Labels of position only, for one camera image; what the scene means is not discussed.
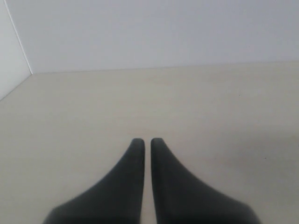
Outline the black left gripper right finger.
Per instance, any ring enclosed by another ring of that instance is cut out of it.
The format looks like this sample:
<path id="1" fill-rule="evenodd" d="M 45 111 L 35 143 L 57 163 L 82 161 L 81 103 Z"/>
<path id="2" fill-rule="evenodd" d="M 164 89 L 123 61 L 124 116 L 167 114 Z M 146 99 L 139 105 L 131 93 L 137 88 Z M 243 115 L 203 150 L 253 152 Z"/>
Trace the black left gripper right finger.
<path id="1" fill-rule="evenodd" d="M 246 204 L 213 189 L 193 175 L 162 138 L 153 138 L 151 180 L 159 224 L 259 224 Z"/>

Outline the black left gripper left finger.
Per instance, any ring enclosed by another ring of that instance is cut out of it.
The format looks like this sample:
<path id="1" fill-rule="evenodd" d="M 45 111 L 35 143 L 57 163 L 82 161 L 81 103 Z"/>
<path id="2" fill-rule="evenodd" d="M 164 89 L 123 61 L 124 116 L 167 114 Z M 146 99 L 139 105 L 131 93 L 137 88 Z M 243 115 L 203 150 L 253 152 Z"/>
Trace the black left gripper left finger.
<path id="1" fill-rule="evenodd" d="M 132 139 L 112 170 L 90 189 L 55 207 L 46 224 L 139 224 L 144 187 L 145 143 Z"/>

